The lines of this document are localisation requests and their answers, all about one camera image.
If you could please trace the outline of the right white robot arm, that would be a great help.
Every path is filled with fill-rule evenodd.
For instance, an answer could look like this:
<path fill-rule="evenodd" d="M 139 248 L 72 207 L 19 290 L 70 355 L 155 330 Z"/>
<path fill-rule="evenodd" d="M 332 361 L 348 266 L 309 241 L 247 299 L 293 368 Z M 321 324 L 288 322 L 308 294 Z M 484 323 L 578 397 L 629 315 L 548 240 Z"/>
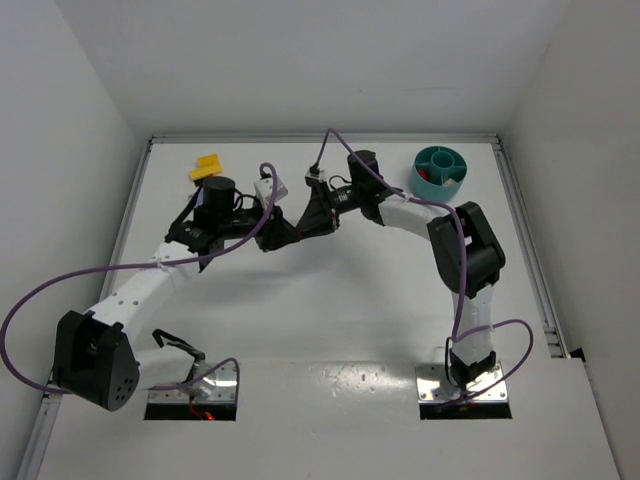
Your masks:
<path fill-rule="evenodd" d="M 496 364 L 491 340 L 493 287 L 506 263 L 504 252 L 478 204 L 467 202 L 437 216 L 428 205 L 392 187 L 379 174 L 376 155 L 361 150 L 347 157 L 350 179 L 332 188 L 318 163 L 305 175 L 309 203 L 296 229 L 303 239 L 330 234 L 340 216 L 358 210 L 384 227 L 426 239 L 455 307 L 446 367 L 448 380 L 466 390 Z"/>

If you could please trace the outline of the metal base plate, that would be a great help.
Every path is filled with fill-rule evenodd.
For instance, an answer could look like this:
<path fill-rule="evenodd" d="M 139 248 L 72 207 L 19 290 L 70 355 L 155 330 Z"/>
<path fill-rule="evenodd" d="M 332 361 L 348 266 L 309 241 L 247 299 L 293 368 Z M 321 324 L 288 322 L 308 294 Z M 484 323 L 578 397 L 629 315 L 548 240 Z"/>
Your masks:
<path fill-rule="evenodd" d="M 444 371 L 443 363 L 419 364 L 415 367 L 418 401 L 425 405 L 439 405 L 457 399 L 462 391 L 451 384 Z M 507 403 L 509 394 L 503 380 L 500 362 L 487 373 L 482 373 L 466 386 L 471 403 Z"/>
<path fill-rule="evenodd" d="M 151 390 L 148 404 L 180 404 L 193 402 L 199 406 L 235 406 L 238 397 L 239 364 L 226 359 L 216 369 L 213 364 L 202 363 L 194 373 L 201 379 L 190 387 L 159 391 Z"/>

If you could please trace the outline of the yellow lego brick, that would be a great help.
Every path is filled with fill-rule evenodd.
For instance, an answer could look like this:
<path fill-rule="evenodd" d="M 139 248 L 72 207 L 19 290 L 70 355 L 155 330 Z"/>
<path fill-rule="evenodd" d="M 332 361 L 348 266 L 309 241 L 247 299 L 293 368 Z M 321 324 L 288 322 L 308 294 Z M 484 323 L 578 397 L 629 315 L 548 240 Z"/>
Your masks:
<path fill-rule="evenodd" d="M 205 170 L 213 175 L 219 174 L 223 171 L 217 154 L 199 157 L 197 159 L 197 167 L 199 170 Z"/>
<path fill-rule="evenodd" d="M 222 168 L 219 165 L 207 165 L 201 166 L 189 173 L 189 178 L 192 182 L 198 182 L 206 177 L 218 175 L 222 172 Z"/>

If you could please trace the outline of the teal divided round container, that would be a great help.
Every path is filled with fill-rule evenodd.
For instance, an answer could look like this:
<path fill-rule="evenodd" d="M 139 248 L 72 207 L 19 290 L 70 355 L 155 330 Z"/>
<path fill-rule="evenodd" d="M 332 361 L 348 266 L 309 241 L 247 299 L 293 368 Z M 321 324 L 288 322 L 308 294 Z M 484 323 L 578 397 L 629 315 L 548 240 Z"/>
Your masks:
<path fill-rule="evenodd" d="M 425 171 L 428 180 L 421 178 L 418 170 Z M 466 161 L 457 151 L 444 146 L 427 147 L 414 159 L 409 178 L 410 191 L 422 200 L 447 203 L 459 191 L 466 174 Z M 443 183 L 449 178 L 457 184 L 444 187 Z"/>

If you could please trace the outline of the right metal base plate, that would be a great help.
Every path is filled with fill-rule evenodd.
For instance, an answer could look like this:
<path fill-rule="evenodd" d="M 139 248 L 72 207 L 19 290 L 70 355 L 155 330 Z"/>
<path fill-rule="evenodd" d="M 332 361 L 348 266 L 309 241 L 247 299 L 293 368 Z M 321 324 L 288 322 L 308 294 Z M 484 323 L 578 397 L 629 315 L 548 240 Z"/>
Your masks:
<path fill-rule="evenodd" d="M 415 367 L 418 401 L 425 405 L 439 405 L 457 399 L 462 391 L 451 384 L 444 371 L 443 363 L 419 364 Z M 487 373 L 482 373 L 466 386 L 471 403 L 507 403 L 509 394 L 503 380 L 500 362 Z"/>

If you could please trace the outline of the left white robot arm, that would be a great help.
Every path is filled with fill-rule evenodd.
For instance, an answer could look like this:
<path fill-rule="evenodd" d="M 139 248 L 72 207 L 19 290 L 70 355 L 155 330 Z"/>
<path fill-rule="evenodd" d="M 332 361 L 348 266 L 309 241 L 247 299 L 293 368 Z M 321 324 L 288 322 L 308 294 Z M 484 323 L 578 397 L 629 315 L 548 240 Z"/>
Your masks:
<path fill-rule="evenodd" d="M 266 242 L 287 189 L 274 174 L 254 184 L 251 208 L 236 205 L 236 184 L 207 177 L 171 223 L 147 268 L 84 313 L 70 311 L 57 325 L 52 378 L 60 388 L 108 411 L 122 408 L 138 390 L 195 390 L 206 356 L 162 331 L 157 345 L 136 350 L 144 325 L 181 286 L 216 257 L 252 238 Z"/>

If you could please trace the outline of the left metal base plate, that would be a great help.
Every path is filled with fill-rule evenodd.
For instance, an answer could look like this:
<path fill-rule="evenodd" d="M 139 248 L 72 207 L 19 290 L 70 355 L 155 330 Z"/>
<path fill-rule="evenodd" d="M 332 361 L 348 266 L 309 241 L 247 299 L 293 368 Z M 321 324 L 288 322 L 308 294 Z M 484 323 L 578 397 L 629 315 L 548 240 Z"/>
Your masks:
<path fill-rule="evenodd" d="M 235 406 L 238 397 L 239 364 L 226 359 L 216 369 L 213 364 L 202 363 L 194 373 L 201 379 L 190 387 L 159 391 L 151 390 L 148 404 L 180 404 L 193 402 L 199 406 Z"/>

